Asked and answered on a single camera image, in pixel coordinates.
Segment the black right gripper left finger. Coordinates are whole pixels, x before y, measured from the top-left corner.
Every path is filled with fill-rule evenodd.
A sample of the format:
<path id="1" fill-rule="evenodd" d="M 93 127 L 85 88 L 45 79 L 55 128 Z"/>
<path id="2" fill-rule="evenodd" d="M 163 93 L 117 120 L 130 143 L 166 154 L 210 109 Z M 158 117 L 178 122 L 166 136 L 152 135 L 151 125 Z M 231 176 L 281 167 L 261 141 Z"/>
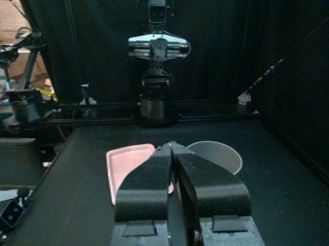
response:
<path id="1" fill-rule="evenodd" d="M 123 228 L 123 236 L 154 236 L 155 226 L 167 221 L 171 160 L 164 144 L 123 180 L 115 201 L 115 227 Z"/>

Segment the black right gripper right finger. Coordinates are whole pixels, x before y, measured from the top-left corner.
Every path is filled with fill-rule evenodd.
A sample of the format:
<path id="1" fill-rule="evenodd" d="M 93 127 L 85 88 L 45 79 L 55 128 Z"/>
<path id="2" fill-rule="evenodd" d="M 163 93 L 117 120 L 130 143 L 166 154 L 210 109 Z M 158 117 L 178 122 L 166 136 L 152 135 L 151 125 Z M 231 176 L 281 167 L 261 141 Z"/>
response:
<path id="1" fill-rule="evenodd" d="M 245 219 L 250 216 L 246 185 L 184 146 L 176 142 L 170 146 L 187 228 L 200 231 L 203 219 L 208 219 L 214 233 L 246 233 Z"/>

